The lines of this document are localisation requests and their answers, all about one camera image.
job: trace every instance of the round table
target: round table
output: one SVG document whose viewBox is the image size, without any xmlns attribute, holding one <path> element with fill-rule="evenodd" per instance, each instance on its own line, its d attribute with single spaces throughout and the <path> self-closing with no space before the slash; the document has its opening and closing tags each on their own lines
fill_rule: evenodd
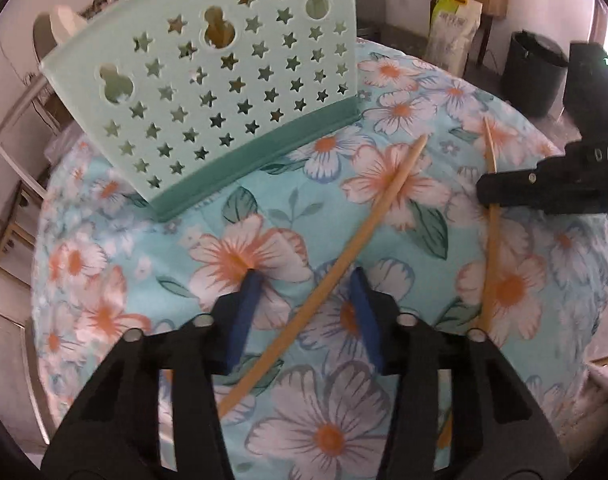
<svg viewBox="0 0 608 480">
<path fill-rule="evenodd" d="M 488 118 L 499 171 L 559 150 L 509 105 L 419 59 L 356 44 L 359 122 L 301 147 L 165 224 L 83 137 L 55 171 L 35 252 L 40 378 L 56 422 L 131 327 L 179 327 L 267 279 L 239 379 L 328 271 L 404 159 L 431 134 L 383 225 L 362 251 L 370 284 L 446 332 L 475 322 L 485 273 Z M 563 411 L 608 300 L 606 216 L 502 212 L 500 282 L 490 335 L 550 420 Z M 223 421 L 238 478 L 374 478 L 396 378 L 372 372 L 346 279 L 251 395 Z M 173 464 L 170 384 L 162 375 L 162 457 Z M 441 420 L 446 416 L 442 410 Z"/>
</svg>

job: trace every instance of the black trash can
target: black trash can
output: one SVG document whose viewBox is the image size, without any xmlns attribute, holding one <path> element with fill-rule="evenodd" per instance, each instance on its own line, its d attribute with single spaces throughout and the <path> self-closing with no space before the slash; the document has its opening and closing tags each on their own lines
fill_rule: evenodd
<svg viewBox="0 0 608 480">
<path fill-rule="evenodd" d="M 568 57 L 555 41 L 514 32 L 502 76 L 502 94 L 525 116 L 546 116 L 555 102 L 568 67 Z"/>
</svg>

